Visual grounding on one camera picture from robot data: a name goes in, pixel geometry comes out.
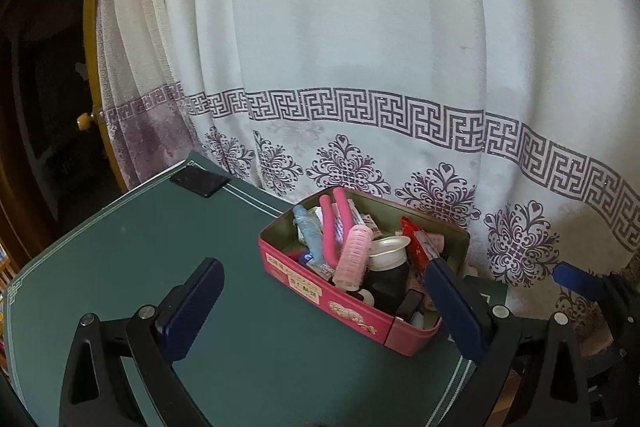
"screw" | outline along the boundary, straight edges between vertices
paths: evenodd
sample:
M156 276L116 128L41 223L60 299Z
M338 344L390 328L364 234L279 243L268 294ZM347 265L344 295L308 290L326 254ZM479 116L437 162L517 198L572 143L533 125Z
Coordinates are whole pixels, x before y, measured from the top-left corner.
M80 317L80 324L83 326L88 326L94 321L95 315L92 313L86 313L82 317Z
M494 306L491 311L499 319L506 319L509 316L509 309L501 304Z
M564 326L566 324L569 323L569 317L567 317L565 314L563 314L562 312L558 312L554 314L554 320L560 324L561 326Z
M156 309L153 306L142 306L138 311L138 317L141 319L150 319L156 313Z

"white curtain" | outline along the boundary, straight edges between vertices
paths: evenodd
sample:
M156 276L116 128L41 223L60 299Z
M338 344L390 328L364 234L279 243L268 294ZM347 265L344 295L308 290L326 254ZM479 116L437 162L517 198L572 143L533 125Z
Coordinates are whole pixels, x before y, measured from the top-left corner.
M538 317L587 311L560 260L608 273L638 251L638 0L100 6L130 185L201 146L290 201L334 184L402 201L468 229L469 262Z

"patterned curtain border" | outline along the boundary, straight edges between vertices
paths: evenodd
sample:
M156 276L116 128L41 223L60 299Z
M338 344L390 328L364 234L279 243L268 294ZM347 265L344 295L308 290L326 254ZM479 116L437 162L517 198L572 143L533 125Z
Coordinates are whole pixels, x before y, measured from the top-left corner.
M242 88L185 95L165 85L105 111L107 121L127 120L170 100L185 100L189 114L251 120L337 121L388 129L463 153L484 152L518 165L535 184L588 204L629 252L640 247L640 197L612 168L555 143L513 118L484 110L449 107L402 94L343 87Z

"green table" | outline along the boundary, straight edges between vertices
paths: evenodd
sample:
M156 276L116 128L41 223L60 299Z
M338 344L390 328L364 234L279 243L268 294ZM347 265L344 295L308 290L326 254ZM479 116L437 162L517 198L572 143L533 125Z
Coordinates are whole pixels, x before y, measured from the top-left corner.
M195 153L186 163L222 172ZM240 180L201 198L168 181L182 166L111 203L34 259L8 288L12 382L40 427L58 425L79 317L94 312L117 319L158 304L207 256L222 261L225 288L174 368L212 425L437 425L473 371L445 329L407 358L316 309L268 275L258 254L258 232L290 204ZM505 286L472 282L492 303L504 302ZM128 362L148 424L161 425Z

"pink foam roller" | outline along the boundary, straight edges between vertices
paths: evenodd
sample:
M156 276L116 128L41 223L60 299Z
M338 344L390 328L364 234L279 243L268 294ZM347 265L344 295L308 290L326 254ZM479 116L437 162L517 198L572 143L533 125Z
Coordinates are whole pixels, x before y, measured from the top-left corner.
M338 206L338 212L340 212L340 219L342 220L342 237L347 237L347 234L353 227L353 214L351 214L351 207L347 200L347 193L342 187L334 188L335 204Z
M338 289L350 292L360 288L372 237L373 232L366 225L355 225L349 231L334 274Z
M338 266L338 254L335 251L335 216L331 198L320 196L322 209L322 257L331 268Z

